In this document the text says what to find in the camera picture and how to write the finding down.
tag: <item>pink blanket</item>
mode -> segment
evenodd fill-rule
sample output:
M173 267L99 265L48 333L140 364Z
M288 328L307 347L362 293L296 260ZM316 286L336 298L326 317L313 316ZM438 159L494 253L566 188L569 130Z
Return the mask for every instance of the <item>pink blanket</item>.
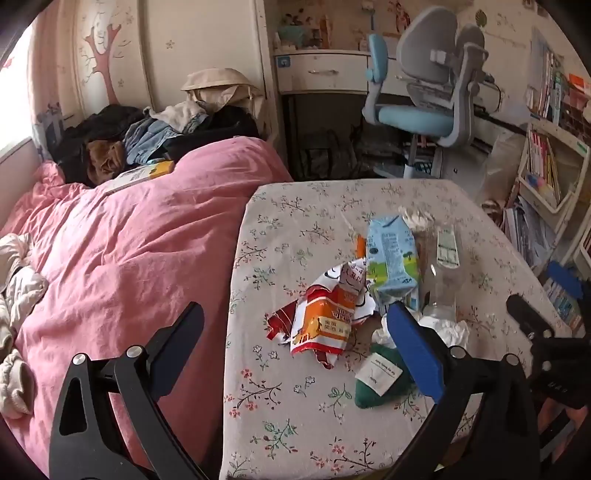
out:
M145 345L194 300L205 312L204 331L159 405L201 461L222 418L229 286L244 209L257 187L291 181L289 174L271 147L245 137L199 148L173 173L111 196L100 186L64 185L53 163L40 174L0 232L31 234L31 262L50 284L17 338L37 382L34 415L9 427L47 473L51 424L72 357L111 358ZM114 408L132 457L145 465L122 403Z

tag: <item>window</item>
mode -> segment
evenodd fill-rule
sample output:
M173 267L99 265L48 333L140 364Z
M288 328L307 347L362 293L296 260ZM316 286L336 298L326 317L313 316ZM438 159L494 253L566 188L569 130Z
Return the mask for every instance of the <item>window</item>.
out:
M27 63L29 26L0 69L0 150L31 135Z

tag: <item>plastic bottle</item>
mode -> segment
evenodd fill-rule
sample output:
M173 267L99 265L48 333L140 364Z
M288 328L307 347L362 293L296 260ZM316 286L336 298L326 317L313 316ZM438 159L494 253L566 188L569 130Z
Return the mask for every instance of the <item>plastic bottle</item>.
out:
M428 261L425 286L429 303L423 315L456 321L456 292L464 283L462 244L457 226L436 223L428 232Z

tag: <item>floral pattern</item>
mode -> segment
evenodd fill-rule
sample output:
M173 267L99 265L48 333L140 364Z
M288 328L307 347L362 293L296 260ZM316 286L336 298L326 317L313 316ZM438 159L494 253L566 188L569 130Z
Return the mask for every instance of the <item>floral pattern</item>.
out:
M530 343L506 313L520 293L560 335L568 330L508 240L455 184L441 180L358 180L261 187L246 207L236 250L226 337L221 476L303 479L387 468L418 432L433 401L412 390L386 405L355 406L355 373L379 321L354 330L332 370L311 352L290 354L267 339L267 317L295 300L320 273L353 258L371 218L421 208L459 224L465 282L458 318L471 329L473 356L512 352L526 373ZM474 395L456 437L469 431Z

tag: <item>metal screw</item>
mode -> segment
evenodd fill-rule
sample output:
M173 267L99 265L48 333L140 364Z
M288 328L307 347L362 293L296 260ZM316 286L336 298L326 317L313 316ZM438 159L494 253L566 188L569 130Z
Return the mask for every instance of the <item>metal screw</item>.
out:
M76 355L73 359L72 359L72 363L74 365L80 365L83 364L86 360L86 355L83 353L79 353L78 355Z
M517 355L510 353L506 358L508 364L513 365L514 367L519 365L519 357L517 357Z
M449 352L451 353L453 358L464 358L466 356L466 351L461 346L453 346L450 348Z
M139 345L134 345L134 346L130 346L127 349L126 354L129 358L135 358L137 356L140 356L143 350L144 349L141 348Z

